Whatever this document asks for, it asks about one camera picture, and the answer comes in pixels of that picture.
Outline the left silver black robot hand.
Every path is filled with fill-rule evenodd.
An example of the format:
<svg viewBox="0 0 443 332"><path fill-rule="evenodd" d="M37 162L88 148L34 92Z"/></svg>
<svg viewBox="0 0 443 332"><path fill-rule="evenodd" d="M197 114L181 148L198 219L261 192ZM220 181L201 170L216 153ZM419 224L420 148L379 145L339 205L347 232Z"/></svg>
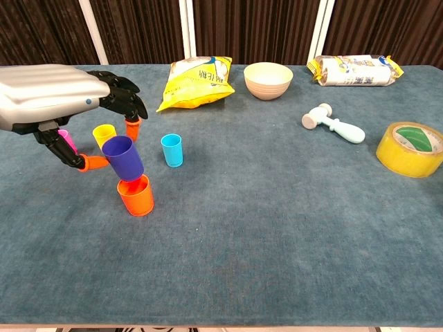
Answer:
<svg viewBox="0 0 443 332"><path fill-rule="evenodd" d="M65 165L80 172L108 166L106 158L79 154L59 134L70 118L102 107L124 115L126 133L138 137L148 118L140 89L109 71L83 71L65 64L1 67L1 129L33 134Z"/></svg>

